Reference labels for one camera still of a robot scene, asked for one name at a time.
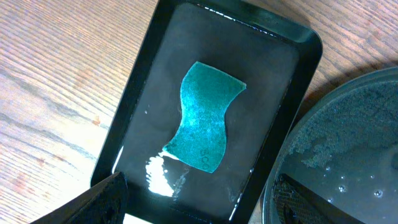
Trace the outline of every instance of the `wooden table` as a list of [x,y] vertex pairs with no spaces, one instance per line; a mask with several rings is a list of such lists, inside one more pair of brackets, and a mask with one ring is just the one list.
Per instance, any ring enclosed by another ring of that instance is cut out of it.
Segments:
[[[344,82],[398,65],[398,0],[252,2],[322,38],[299,116]],[[155,5],[0,2],[0,222],[31,222],[89,187]]]

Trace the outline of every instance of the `tabletop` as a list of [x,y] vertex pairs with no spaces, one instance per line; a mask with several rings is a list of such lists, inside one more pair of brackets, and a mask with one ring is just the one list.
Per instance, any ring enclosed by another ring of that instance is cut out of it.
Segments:
[[[156,2],[0,1],[0,223],[32,222],[89,188]],[[323,41],[298,117],[348,80],[398,65],[398,0],[250,2]]]

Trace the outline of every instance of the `turquoise sponge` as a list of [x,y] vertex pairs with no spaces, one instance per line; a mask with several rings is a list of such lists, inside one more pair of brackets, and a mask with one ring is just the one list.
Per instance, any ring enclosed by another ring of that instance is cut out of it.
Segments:
[[245,89],[246,84],[238,79],[196,62],[181,85],[180,127],[163,150],[194,168],[213,173],[226,150],[225,112]]

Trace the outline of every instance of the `rectangular black tray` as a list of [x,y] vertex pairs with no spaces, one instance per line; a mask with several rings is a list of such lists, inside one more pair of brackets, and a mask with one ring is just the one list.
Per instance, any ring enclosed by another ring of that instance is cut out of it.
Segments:
[[[153,223],[248,222],[321,54],[314,31],[250,4],[160,0],[91,185],[123,172],[127,212]],[[213,174],[161,157],[196,61],[247,84],[225,114],[227,149]]]

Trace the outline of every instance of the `water droplet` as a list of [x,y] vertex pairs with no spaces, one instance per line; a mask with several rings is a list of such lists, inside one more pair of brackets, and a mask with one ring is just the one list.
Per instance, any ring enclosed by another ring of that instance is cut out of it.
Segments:
[[374,192],[374,196],[376,196],[378,198],[382,197],[383,196],[383,191],[382,190],[376,190]]
[[340,186],[338,187],[338,190],[339,190],[341,193],[347,191],[347,189],[346,189],[346,187],[345,187],[344,185],[340,185]]

